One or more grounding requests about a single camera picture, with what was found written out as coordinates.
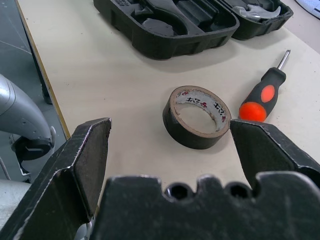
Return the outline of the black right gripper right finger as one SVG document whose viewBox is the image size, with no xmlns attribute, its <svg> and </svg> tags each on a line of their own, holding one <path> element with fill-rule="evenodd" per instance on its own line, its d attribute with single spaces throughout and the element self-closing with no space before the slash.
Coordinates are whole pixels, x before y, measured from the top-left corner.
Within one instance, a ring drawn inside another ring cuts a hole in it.
<svg viewBox="0 0 320 240">
<path fill-rule="evenodd" d="M 320 185 L 320 164 L 274 125 L 233 119 L 229 128 L 250 186 L 258 173 L 274 171 L 298 172 Z"/>
</svg>

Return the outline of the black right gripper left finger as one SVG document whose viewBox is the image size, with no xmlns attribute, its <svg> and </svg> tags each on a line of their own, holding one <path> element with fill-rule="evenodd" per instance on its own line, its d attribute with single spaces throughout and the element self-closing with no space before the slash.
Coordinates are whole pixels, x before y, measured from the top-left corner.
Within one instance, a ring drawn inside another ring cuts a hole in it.
<svg viewBox="0 0 320 240">
<path fill-rule="evenodd" d="M 73 240 L 96 212 L 110 118 L 80 124 L 47 161 L 0 231 L 2 240 Z"/>
</svg>

